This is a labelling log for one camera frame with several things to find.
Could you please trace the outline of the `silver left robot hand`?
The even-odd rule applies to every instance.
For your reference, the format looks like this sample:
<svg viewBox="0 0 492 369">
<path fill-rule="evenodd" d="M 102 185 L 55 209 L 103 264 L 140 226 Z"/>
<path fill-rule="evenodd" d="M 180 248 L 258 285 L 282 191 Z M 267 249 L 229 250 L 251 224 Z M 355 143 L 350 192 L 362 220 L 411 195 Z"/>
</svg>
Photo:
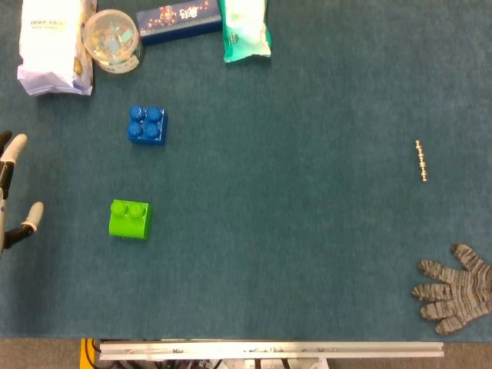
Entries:
<svg viewBox="0 0 492 369">
<path fill-rule="evenodd" d="M 17 228 L 5 230 L 9 188 L 18 157 L 28 141 L 27 135 L 23 133 L 16 135 L 13 139 L 11 137 L 11 131 L 0 133 L 0 257 L 4 250 L 34 234 L 38 230 L 44 213 L 44 204 L 37 201 L 31 206 L 26 219 Z"/>
</svg>

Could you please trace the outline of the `green toy brick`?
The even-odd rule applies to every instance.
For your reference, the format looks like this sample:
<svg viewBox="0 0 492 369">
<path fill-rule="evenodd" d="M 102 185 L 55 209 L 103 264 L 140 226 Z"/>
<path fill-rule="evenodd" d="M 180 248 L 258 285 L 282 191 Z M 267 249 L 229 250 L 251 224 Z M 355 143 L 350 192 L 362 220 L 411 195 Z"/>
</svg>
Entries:
<svg viewBox="0 0 492 369">
<path fill-rule="evenodd" d="M 153 213 L 149 203 L 115 199 L 110 211 L 108 233 L 111 236 L 148 239 Z"/>
</svg>

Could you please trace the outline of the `blue toy brick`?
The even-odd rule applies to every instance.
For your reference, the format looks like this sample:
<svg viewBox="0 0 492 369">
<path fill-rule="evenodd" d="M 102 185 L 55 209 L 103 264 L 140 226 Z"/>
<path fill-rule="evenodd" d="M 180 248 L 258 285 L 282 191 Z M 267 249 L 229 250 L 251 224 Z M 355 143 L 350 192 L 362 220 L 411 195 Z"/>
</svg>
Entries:
<svg viewBox="0 0 492 369">
<path fill-rule="evenodd" d="M 168 114 L 164 108 L 133 105 L 129 109 L 127 138 L 134 144 L 163 146 L 167 126 Z"/>
</svg>

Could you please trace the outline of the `white lavender paper bag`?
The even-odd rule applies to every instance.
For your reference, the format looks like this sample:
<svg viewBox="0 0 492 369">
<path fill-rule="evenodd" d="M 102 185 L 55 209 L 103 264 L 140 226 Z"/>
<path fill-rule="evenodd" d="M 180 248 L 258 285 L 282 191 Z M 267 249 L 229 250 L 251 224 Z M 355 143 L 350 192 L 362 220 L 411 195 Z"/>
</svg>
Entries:
<svg viewBox="0 0 492 369">
<path fill-rule="evenodd" d="M 81 30 L 98 0 L 23 0 L 17 77 L 29 95 L 89 96 L 93 65 Z"/>
</svg>

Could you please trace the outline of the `clear plastic round jar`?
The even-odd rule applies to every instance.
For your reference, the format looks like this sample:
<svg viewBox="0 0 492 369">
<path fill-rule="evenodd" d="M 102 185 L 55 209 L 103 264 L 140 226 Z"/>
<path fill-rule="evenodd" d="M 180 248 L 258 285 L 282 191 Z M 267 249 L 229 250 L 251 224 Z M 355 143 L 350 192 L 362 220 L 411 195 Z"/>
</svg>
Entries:
<svg viewBox="0 0 492 369">
<path fill-rule="evenodd" d="M 124 74 L 140 64 L 139 31 L 131 17 L 122 11 L 96 12 L 82 27 L 81 39 L 96 64 L 109 73 Z"/>
</svg>

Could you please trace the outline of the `dark blue long box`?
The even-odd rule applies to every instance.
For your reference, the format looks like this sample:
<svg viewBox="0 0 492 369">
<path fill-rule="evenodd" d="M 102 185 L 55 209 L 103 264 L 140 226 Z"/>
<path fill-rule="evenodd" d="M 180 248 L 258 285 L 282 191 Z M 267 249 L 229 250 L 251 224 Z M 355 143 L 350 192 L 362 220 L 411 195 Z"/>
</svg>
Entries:
<svg viewBox="0 0 492 369">
<path fill-rule="evenodd" d="M 218 0 L 190 0 L 136 14 L 143 45 L 156 45 L 222 30 Z"/>
</svg>

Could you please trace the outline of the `green wet wipes pack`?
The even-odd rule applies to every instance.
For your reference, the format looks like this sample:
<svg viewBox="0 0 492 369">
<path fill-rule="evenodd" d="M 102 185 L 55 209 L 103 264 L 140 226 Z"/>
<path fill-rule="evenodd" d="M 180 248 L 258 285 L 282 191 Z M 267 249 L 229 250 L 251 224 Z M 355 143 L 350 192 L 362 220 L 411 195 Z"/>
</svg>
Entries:
<svg viewBox="0 0 492 369">
<path fill-rule="evenodd" d="M 268 0 L 219 0 L 224 62 L 250 56 L 271 57 L 272 40 L 266 24 Z"/>
</svg>

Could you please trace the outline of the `grey knit work glove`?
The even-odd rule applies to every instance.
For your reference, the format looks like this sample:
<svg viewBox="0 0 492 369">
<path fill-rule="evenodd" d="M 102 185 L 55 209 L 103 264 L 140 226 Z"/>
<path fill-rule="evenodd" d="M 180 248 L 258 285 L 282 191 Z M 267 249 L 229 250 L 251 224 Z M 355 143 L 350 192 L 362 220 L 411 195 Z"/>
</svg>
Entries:
<svg viewBox="0 0 492 369">
<path fill-rule="evenodd" d="M 453 334 L 471 321 L 492 314 L 492 265 L 467 244 L 453 244 L 450 252 L 461 265 L 460 270 L 423 259 L 417 269 L 434 281 L 417 284 L 411 290 L 414 298 L 425 303 L 420 316 L 436 321 L 435 332 L 439 335 Z"/>
</svg>

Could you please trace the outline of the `yellow frame part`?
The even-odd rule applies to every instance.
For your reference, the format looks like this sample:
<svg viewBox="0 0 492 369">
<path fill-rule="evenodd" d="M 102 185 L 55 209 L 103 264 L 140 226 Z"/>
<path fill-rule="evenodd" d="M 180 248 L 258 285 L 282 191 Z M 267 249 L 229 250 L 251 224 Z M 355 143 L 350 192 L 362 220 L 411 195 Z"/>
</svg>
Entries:
<svg viewBox="0 0 492 369">
<path fill-rule="evenodd" d="M 80 344 L 79 369 L 100 369 L 98 366 L 98 354 L 94 338 L 82 338 Z"/>
</svg>

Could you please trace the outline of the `aluminium profile rail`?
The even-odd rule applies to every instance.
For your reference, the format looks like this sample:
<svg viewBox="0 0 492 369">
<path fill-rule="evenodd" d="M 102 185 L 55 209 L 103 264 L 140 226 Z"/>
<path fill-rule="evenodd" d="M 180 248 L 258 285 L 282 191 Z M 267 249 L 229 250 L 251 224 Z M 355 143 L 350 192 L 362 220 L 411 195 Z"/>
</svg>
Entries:
<svg viewBox="0 0 492 369">
<path fill-rule="evenodd" d="M 442 342 L 419 341 L 109 341 L 100 350 L 103 361 L 444 356 Z"/>
</svg>

